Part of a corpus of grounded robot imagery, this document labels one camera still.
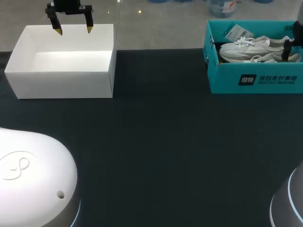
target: water bottle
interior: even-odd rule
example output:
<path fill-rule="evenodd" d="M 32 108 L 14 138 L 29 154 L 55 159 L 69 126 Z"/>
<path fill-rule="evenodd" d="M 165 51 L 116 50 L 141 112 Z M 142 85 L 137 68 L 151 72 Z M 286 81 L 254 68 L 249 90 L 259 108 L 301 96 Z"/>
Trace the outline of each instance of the water bottle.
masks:
<path fill-rule="evenodd" d="M 230 17 L 236 10 L 236 0 L 207 0 L 209 12 L 220 18 Z"/>
<path fill-rule="evenodd" d="M 273 0 L 255 0 L 256 2 L 259 2 L 259 3 L 270 3 L 272 2 Z"/>
<path fill-rule="evenodd" d="M 178 2 L 188 2 L 188 1 L 192 1 L 192 0 L 174 0 L 174 1 L 178 1 Z"/>
<path fill-rule="evenodd" d="M 152 3 L 164 3 L 164 2 L 167 2 L 167 0 L 148 0 L 149 2 L 152 2 Z"/>

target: hole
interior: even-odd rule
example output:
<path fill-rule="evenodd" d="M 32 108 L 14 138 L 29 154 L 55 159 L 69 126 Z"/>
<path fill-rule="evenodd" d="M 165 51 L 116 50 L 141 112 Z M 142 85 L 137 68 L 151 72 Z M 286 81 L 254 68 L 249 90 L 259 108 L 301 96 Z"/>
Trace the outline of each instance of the hole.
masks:
<path fill-rule="evenodd" d="M 64 192 L 62 192 L 62 191 L 58 191 L 57 192 L 57 196 L 59 197 L 59 199 L 64 199 Z"/>

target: open box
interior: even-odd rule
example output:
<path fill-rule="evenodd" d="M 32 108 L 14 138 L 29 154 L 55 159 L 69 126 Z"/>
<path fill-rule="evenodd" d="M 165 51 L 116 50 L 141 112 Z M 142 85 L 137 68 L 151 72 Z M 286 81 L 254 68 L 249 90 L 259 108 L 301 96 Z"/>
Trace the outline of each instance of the open box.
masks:
<path fill-rule="evenodd" d="M 113 25 L 26 26 L 5 69 L 20 98 L 112 97 L 116 49 Z"/>
<path fill-rule="evenodd" d="M 208 21 L 204 43 L 204 59 L 211 92 L 214 94 L 303 93 L 303 63 L 219 63 L 216 45 L 230 43 L 225 38 L 232 25 L 252 32 L 254 38 L 293 37 L 294 21 Z M 293 48 L 303 56 L 301 48 Z"/>

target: round device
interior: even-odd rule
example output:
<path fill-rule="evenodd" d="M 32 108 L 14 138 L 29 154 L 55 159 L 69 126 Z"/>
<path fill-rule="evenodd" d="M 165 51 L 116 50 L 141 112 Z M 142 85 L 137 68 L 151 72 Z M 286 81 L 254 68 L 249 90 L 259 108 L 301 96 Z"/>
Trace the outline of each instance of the round device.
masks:
<path fill-rule="evenodd" d="M 38 133 L 0 128 L 0 227 L 76 227 L 77 167 L 67 148 Z"/>
<path fill-rule="evenodd" d="M 269 209 L 272 227 L 303 226 L 303 164 L 274 195 Z"/>

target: shoelace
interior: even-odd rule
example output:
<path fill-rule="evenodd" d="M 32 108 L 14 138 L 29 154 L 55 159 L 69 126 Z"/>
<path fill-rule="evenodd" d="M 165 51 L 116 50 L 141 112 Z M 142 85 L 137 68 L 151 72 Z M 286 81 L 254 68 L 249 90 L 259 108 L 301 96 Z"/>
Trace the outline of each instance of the shoelace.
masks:
<path fill-rule="evenodd" d="M 261 58 L 262 58 L 262 56 L 260 56 L 260 55 L 253 56 L 251 58 L 250 62 L 260 62 L 260 61 L 262 61 Z"/>
<path fill-rule="evenodd" d="M 234 42 L 236 45 L 238 45 L 239 47 L 245 47 L 250 45 L 255 45 L 253 43 L 254 38 L 245 38 L 245 37 L 241 37 L 239 40 L 237 40 L 236 42 Z"/>

